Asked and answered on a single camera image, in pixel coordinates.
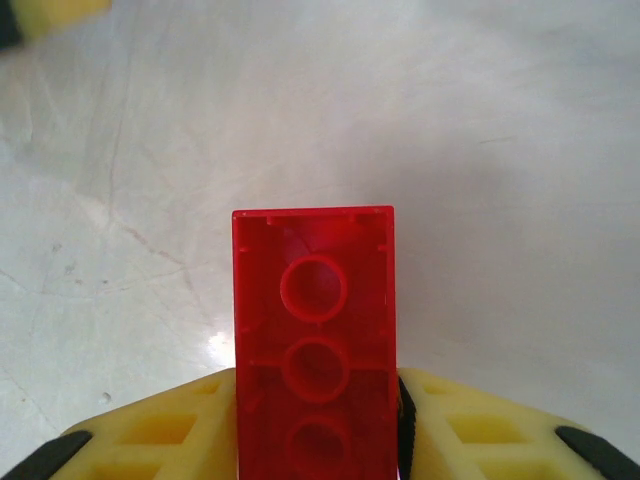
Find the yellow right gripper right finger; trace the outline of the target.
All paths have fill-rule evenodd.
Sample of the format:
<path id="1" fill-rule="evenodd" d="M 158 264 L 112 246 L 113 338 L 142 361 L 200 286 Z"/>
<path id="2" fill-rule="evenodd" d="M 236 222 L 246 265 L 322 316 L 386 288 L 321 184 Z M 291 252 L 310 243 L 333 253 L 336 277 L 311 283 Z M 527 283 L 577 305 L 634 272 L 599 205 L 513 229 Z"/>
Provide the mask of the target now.
<path id="1" fill-rule="evenodd" d="M 401 479 L 636 479 L 639 465 L 562 417 L 434 376 L 398 372 Z"/>

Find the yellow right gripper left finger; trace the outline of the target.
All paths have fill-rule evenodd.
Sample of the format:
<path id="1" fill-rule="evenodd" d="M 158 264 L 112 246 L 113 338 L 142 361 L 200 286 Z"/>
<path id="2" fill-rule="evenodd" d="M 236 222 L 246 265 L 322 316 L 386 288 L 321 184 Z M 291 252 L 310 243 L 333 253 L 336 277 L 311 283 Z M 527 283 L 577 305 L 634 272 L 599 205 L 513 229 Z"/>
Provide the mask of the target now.
<path id="1" fill-rule="evenodd" d="M 29 458 L 31 479 L 235 479 L 236 378 L 214 373 L 85 420 Z"/>

